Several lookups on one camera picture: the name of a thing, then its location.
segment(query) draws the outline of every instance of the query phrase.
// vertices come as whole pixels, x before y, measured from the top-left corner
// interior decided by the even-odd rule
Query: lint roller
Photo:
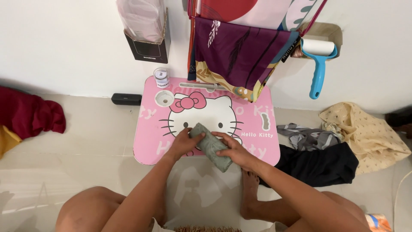
[[[325,79],[325,61],[337,55],[337,48],[333,42],[321,40],[301,40],[302,53],[315,61],[312,85],[309,97],[317,99],[321,93],[323,80]]]

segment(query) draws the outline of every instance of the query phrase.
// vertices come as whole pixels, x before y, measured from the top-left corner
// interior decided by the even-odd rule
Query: black box
[[[126,36],[127,42],[129,43],[131,52],[133,53],[135,60],[143,60],[163,64],[168,63],[170,49],[170,27],[167,10],[165,24],[164,38],[161,44],[133,40],[127,35],[126,31],[124,31],[124,35]]]

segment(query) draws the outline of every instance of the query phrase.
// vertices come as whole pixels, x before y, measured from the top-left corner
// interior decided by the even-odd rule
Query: black speaker
[[[140,106],[142,103],[142,95],[115,93],[112,96],[112,102],[116,105]]]

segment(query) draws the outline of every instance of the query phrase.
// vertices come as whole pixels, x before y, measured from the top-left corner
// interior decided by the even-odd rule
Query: hello kitty face
[[[232,109],[232,99],[229,96],[221,96],[216,99],[205,98],[200,92],[193,92],[190,96],[176,93],[175,100],[170,106],[168,119],[168,133],[177,134],[186,127],[194,127],[196,123],[203,124],[210,131],[227,133],[242,144],[242,140],[236,134],[238,122]]]

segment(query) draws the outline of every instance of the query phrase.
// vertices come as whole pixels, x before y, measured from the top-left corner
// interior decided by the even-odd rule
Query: gray striped cloth
[[[290,144],[298,151],[324,150],[340,143],[339,137],[332,131],[308,128],[291,123],[276,127],[278,133],[289,137]]]

